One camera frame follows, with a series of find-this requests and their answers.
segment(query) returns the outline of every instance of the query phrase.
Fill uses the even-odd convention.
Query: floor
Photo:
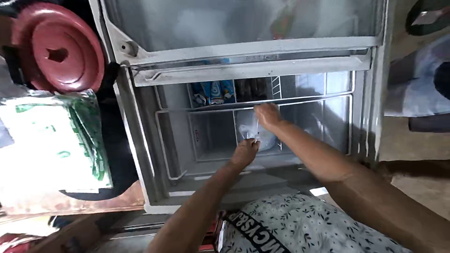
[[[400,59],[425,44],[450,33],[450,27],[427,36],[410,36],[404,30],[405,18],[417,0],[397,0],[392,37],[391,60]],[[450,133],[417,133],[408,129],[408,118],[384,117],[380,160],[450,159]],[[450,180],[394,175],[392,184],[450,220]]]

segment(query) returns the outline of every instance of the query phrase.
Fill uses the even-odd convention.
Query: patterned shirt
[[[274,242],[262,245],[246,239],[242,232],[229,222],[224,228],[222,253],[410,253],[399,243],[380,232],[360,223],[340,209],[317,197],[302,194],[284,194],[262,198],[245,205],[241,215],[245,221],[250,217],[264,226],[284,247],[273,247]],[[245,222],[236,217],[238,225],[248,229]],[[264,237],[253,237],[259,240]]]

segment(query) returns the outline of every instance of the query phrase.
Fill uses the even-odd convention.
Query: plastic bag
[[[276,143],[276,136],[263,128],[253,110],[241,110],[236,114],[236,124],[239,125],[239,132],[242,139],[255,138],[261,142],[259,151],[272,148]]]
[[[0,119],[14,140],[0,149],[2,187],[20,175],[21,189],[112,188],[92,90],[66,95],[30,90],[1,99]]]

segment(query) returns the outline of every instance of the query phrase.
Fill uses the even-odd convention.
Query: freezer door
[[[90,0],[108,55],[127,65],[382,44],[387,0]]]

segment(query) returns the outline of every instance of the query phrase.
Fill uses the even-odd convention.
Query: red lid
[[[97,36],[73,12],[36,3],[22,10],[13,27],[25,76],[39,90],[97,91],[104,59]]]

